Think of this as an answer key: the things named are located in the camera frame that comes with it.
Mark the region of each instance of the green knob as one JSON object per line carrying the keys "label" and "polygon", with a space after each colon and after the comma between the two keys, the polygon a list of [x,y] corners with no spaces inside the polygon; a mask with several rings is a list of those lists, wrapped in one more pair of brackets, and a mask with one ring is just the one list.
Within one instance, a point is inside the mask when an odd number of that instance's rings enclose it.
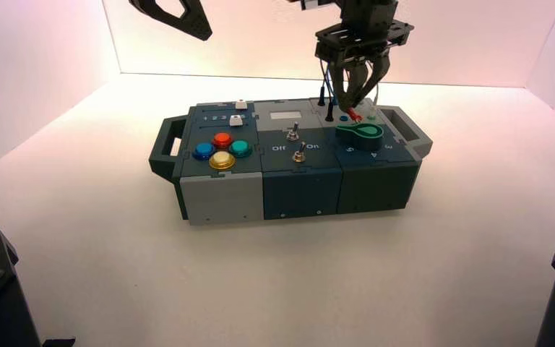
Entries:
{"label": "green knob", "polygon": [[338,125],[335,128],[335,136],[357,150],[378,150],[383,135],[384,130],[380,126],[370,123]]}

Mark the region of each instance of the red button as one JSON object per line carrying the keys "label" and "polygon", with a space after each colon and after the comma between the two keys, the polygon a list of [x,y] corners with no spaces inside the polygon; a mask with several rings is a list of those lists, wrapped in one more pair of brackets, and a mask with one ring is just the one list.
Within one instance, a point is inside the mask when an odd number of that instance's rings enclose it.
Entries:
{"label": "red button", "polygon": [[221,150],[227,149],[231,143],[233,143],[233,138],[225,132],[219,132],[214,135],[214,140],[212,141],[212,144]]}

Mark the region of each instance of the white button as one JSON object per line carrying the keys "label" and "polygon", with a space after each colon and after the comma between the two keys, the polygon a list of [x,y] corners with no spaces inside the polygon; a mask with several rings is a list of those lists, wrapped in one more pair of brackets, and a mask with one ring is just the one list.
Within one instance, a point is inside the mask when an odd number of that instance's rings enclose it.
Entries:
{"label": "white button", "polygon": [[244,120],[238,114],[232,115],[228,120],[228,126],[230,127],[241,127],[244,125]]}
{"label": "white button", "polygon": [[243,101],[243,100],[239,100],[235,102],[235,109],[236,110],[247,110],[248,109],[248,103]]}

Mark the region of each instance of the blue button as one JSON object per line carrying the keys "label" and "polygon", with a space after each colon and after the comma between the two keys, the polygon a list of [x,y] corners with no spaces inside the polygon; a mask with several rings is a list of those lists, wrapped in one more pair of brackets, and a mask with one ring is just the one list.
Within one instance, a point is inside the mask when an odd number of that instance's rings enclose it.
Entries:
{"label": "blue button", "polygon": [[211,143],[203,142],[199,143],[197,147],[194,149],[192,156],[198,160],[207,160],[209,159],[216,149]]}

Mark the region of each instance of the display screen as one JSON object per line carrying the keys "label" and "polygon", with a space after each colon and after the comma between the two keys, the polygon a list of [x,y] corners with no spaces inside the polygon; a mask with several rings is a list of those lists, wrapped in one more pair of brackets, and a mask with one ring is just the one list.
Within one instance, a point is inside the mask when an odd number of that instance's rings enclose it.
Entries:
{"label": "display screen", "polygon": [[301,112],[299,111],[271,112],[269,115],[271,116],[271,119],[301,118]]}

